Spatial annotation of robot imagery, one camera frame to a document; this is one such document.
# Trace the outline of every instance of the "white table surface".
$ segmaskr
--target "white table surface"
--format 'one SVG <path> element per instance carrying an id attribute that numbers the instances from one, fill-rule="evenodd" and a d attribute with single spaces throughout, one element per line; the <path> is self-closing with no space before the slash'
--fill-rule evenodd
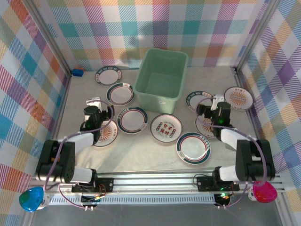
<path id="1" fill-rule="evenodd" d="M 138 75 L 138 70 L 122 70 L 120 82 L 131 85 Z M 197 132 L 195 114 L 186 106 L 186 97 L 197 90 L 214 94 L 224 94 L 229 87 L 236 86 L 234 76 L 228 66 L 191 67 L 187 69 L 186 81 L 182 97 L 176 103 L 174 116 L 182 123 L 182 134 Z M 76 133 L 84 121 L 86 101 L 93 97 L 106 100 L 109 87 L 96 83 L 95 72 L 85 72 L 83 77 L 73 77 L 68 93 L 67 103 L 58 138 Z M 124 108 L 140 106 L 135 99 L 126 106 L 115 106 L 115 117 Z M 107 147 L 88 147 L 76 155 L 79 167 L 93 168 L 97 172 L 126 172 L 145 170 L 185 170 L 214 168 L 235 164 L 236 152 L 225 148 L 225 144 L 217 139 L 209 139 L 211 154 L 209 159 L 200 165 L 190 165 L 180 159 L 176 152 L 176 141 L 163 144 L 155 140 L 150 132 L 150 124 L 159 113 L 148 112 L 147 127 L 140 133 L 129 135 L 119 130 L 116 140 Z M 231 124 L 240 131 L 255 136 L 254 130 L 244 111 L 231 110 Z"/>

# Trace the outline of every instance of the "plate with red rim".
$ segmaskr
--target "plate with red rim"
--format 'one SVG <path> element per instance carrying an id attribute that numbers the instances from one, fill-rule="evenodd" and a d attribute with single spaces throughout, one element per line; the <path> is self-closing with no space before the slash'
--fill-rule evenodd
<path id="1" fill-rule="evenodd" d="M 205 98 L 212 98 L 213 96 L 210 93 L 204 92 L 204 91 L 194 91 L 192 93 L 189 93 L 189 95 L 186 97 L 186 105 L 188 108 L 192 111 L 195 111 L 198 103 L 205 99 Z M 204 100 L 201 104 L 211 106 L 212 100 Z"/>
<path id="2" fill-rule="evenodd" d="M 204 123 L 207 123 L 207 124 L 211 124 L 212 123 L 210 119 L 205 118 L 203 115 L 199 115 L 198 118 L 202 122 L 204 122 Z M 216 139 L 216 136 L 213 135 L 213 132 L 211 131 L 211 127 L 210 126 L 201 124 L 199 122 L 199 120 L 197 120 L 197 119 L 195 121 L 195 125 L 196 125 L 196 128 L 197 128 L 197 131 L 200 134 L 203 134 L 206 138 L 209 138 L 209 139 Z"/>
<path id="3" fill-rule="evenodd" d="M 102 126 L 105 126 L 109 121 L 104 121 Z M 94 145 L 96 147 L 106 147 L 113 143 L 118 135 L 118 127 L 116 122 L 111 121 L 110 124 L 100 131 L 100 138 Z"/>
<path id="4" fill-rule="evenodd" d="M 177 117 L 171 114 L 162 114 L 151 122 L 150 132 L 156 140 L 170 143 L 181 135 L 182 124 Z"/>
<path id="5" fill-rule="evenodd" d="M 210 144 L 205 136 L 190 132 L 183 134 L 176 145 L 179 157 L 188 164 L 202 164 L 210 156 Z"/>
<path id="6" fill-rule="evenodd" d="M 147 113 L 140 107 L 123 109 L 117 117 L 118 128 L 127 134 L 136 134 L 145 129 L 148 122 Z"/>
<path id="7" fill-rule="evenodd" d="M 225 91 L 224 96 L 232 108 L 240 111 L 249 110 L 254 103 L 252 94 L 241 87 L 230 87 Z"/>
<path id="8" fill-rule="evenodd" d="M 134 97 L 133 87 L 127 83 L 114 84 L 107 92 L 107 99 L 114 106 L 127 105 L 132 102 Z"/>
<path id="9" fill-rule="evenodd" d="M 107 66 L 99 69 L 95 74 L 95 80 L 102 86 L 110 86 L 118 82 L 122 77 L 122 72 L 115 66 Z"/>

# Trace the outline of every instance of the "blue block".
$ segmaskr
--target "blue block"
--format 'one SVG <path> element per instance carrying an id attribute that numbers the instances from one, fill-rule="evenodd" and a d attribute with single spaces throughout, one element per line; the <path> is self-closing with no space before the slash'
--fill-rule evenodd
<path id="1" fill-rule="evenodd" d="M 83 77 L 84 71 L 81 69 L 73 69 L 71 73 L 73 76 Z"/>

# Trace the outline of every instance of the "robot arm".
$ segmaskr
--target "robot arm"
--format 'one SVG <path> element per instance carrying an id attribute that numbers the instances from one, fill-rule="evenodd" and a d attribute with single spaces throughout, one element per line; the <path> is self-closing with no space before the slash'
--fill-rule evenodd
<path id="1" fill-rule="evenodd" d="M 98 97 L 88 100 L 87 105 L 88 107 L 84 109 L 85 121 L 80 126 L 80 131 L 99 129 L 103 121 L 109 120 L 111 115 L 114 115 L 113 107 L 113 112 L 109 107 L 108 111 L 102 111 L 100 98 Z M 76 167 L 75 153 L 96 144 L 100 136 L 101 132 L 97 130 L 72 137 L 65 142 L 59 161 L 49 180 L 59 183 L 85 183 L 95 186 L 96 170 Z M 62 141 L 62 139 L 45 141 L 35 172 L 37 180 L 46 180 Z"/>
<path id="2" fill-rule="evenodd" d="M 224 102 L 224 97 L 221 95 L 214 96 L 212 106 L 199 104 L 197 107 L 198 115 L 211 119 L 215 126 L 228 128 L 214 127 L 213 134 L 236 150 L 235 165 L 215 169 L 216 181 L 218 183 L 219 181 L 262 180 L 263 164 L 259 151 L 252 141 L 234 131 L 236 129 L 230 125 L 230 109 L 231 105 Z M 262 149 L 266 161 L 267 180 L 272 180 L 275 177 L 275 168 L 269 142 L 265 139 L 254 140 Z"/>

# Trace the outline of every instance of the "green led light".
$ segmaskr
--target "green led light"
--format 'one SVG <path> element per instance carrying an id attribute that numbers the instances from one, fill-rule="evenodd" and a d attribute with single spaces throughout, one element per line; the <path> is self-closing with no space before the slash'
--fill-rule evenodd
<path id="1" fill-rule="evenodd" d="M 89 128 L 91 128 L 91 127 L 92 127 L 91 123 L 87 121 L 87 122 L 86 122 L 86 128 L 89 129 Z"/>

